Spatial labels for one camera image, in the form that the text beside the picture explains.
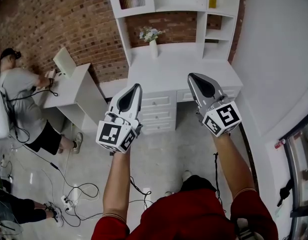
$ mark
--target white flowers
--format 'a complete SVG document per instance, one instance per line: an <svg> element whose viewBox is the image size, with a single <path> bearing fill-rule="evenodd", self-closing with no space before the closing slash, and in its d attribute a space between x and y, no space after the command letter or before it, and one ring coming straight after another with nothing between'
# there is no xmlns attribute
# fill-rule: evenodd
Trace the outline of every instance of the white flowers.
<svg viewBox="0 0 308 240"><path fill-rule="evenodd" d="M158 38L158 35L162 33L165 33L165 31L158 31L157 29L152 27L144 27L139 33L139 39L144 39L146 42L150 42L156 40Z"/></svg>

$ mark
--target red shirt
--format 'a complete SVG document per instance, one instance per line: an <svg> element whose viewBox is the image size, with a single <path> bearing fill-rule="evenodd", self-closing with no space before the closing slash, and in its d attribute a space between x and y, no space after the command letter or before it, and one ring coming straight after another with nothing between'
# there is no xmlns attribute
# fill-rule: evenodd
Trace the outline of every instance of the red shirt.
<svg viewBox="0 0 308 240"><path fill-rule="evenodd" d="M142 215L140 225L130 234L118 218L101 218L92 240L174 240L236 238L235 221L248 220L249 229L265 240L277 240L278 231L257 192L240 193L231 206L227 219L215 193L209 189L183 191L157 200Z"/></svg>

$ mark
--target flower vase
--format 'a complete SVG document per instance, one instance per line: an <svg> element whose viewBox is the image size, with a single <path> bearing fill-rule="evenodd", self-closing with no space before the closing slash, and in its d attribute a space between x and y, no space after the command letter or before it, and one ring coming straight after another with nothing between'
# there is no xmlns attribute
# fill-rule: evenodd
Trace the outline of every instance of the flower vase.
<svg viewBox="0 0 308 240"><path fill-rule="evenodd" d="M152 40L149 42L150 53L152 54L152 58L155 59L158 57L158 48L156 44L156 40Z"/></svg>

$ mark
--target yellow box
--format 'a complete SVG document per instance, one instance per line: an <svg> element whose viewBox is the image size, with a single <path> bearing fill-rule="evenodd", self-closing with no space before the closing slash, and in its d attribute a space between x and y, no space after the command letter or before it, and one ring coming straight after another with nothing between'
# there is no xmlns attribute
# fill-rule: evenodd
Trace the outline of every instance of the yellow box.
<svg viewBox="0 0 308 240"><path fill-rule="evenodd" d="M217 0L209 0L209 8L216 8Z"/></svg>

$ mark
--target tiled floor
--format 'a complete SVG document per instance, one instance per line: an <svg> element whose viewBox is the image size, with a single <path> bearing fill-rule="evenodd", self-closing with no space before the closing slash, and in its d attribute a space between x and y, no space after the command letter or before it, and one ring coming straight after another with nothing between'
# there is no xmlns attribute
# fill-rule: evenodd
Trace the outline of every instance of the tiled floor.
<svg viewBox="0 0 308 240"><path fill-rule="evenodd" d="M141 135L132 145L131 175L136 185L150 188L153 202L164 195L166 191L177 191L181 186L181 173L190 170L195 174L207 178L215 185L215 164L213 153L216 151L209 131L200 126L195 116L196 105L193 102L178 105L177 130L155 135ZM70 127L65 131L70 136ZM232 139L245 159L247 153L243 139L236 128ZM15 150L9 158L12 165L14 178L13 194L19 198L30 198L40 203L54 201L63 207L60 197L68 194L70 187L64 184L60 172L50 164L38 158L20 144L14 143ZM45 151L39 152L43 158L53 162L59 167L71 185L94 183L99 187L100 197L93 201L86 200L85 195L77 205L77 212L85 217L102 212L102 195L110 169L111 157L108 152L95 143L94 135L84 135L84 142L80 154L73 155L64 152L62 155L52 156ZM2 174L7 175L10 169L6 168ZM224 203L226 215L230 215L232 197L219 166L219 186L221 198ZM94 195L95 188L86 189ZM131 187L130 200L139 200L143 196ZM127 224L131 231L137 227L143 212L143 202L133 202L129 206ZM78 225L74 217L64 214L66 220ZM23 224L23 233L18 239L37 240L89 240L97 220L82 221L80 227L70 227L66 223L62 228L57 228L53 219L37 223Z"/></svg>

